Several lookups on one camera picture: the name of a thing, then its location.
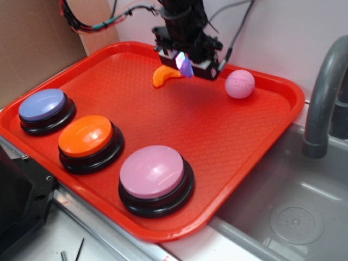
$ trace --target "textured tray surface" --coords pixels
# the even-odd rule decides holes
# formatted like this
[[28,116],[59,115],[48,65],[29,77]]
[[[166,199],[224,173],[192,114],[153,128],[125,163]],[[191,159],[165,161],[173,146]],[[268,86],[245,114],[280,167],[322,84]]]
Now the textured tray surface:
[[[177,239],[205,225],[304,104],[302,91],[292,82],[253,71],[255,91],[244,100],[232,99],[224,88],[225,78],[237,69],[232,66],[214,82],[170,79],[156,89],[152,75],[159,66],[152,47],[116,44],[38,86],[0,114],[0,135],[129,233],[156,242]],[[122,156],[94,174],[66,172],[58,157],[61,131],[33,137],[20,128],[21,102],[47,88],[59,88],[75,102],[75,119],[97,114],[118,126],[126,141]],[[149,145],[176,149],[196,178],[188,204],[160,219],[130,214],[117,191],[124,160]]]

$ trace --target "sink drain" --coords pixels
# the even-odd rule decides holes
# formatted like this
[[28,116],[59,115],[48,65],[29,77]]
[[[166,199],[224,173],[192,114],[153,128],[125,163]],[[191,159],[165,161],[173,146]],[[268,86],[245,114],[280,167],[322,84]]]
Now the sink drain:
[[322,216],[300,201],[278,205],[270,215],[270,225],[279,238],[295,245],[312,243],[324,231]]

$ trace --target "sink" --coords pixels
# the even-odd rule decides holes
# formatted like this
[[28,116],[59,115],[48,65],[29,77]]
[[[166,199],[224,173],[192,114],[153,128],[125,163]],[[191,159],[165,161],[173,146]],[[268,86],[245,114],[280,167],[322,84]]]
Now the sink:
[[346,260],[348,142],[330,137],[327,156],[310,159],[303,132],[291,125],[210,225],[262,260]]

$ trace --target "blue button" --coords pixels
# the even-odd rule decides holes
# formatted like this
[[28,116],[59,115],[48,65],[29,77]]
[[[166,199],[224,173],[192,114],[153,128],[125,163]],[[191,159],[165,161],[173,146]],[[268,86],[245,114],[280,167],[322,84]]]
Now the blue button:
[[41,121],[59,111],[64,103],[65,96],[61,90],[47,89],[39,91],[24,100],[18,110],[25,121]]

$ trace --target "orange button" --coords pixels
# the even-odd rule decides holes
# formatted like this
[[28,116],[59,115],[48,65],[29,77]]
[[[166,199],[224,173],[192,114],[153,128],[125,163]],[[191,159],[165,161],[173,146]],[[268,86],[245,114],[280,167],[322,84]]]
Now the orange button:
[[90,156],[104,148],[113,136],[111,122],[99,115],[83,117],[61,133],[58,146],[72,158]]

